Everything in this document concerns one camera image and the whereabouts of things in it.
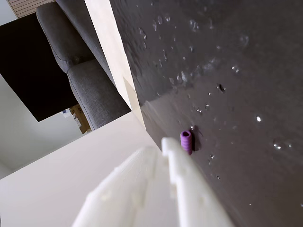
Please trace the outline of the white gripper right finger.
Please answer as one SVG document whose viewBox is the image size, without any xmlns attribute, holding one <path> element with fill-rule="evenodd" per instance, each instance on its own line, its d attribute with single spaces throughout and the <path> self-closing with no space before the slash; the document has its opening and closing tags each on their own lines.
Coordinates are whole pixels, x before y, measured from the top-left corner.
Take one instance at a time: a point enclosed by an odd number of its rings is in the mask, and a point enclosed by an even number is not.
<svg viewBox="0 0 303 227">
<path fill-rule="evenodd" d="M 181 227 L 235 226 L 193 159 L 171 137 L 161 140 L 168 160 L 170 185 L 176 191 Z"/>
</svg>

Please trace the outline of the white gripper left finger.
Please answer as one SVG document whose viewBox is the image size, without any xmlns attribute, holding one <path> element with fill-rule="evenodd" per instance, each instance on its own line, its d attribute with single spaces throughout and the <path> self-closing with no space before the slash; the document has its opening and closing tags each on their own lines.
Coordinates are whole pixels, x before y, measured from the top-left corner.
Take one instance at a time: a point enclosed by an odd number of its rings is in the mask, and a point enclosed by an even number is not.
<svg viewBox="0 0 303 227">
<path fill-rule="evenodd" d="M 143 147 L 90 191 L 74 227 L 178 227 L 169 174 L 156 147 Z"/>
</svg>

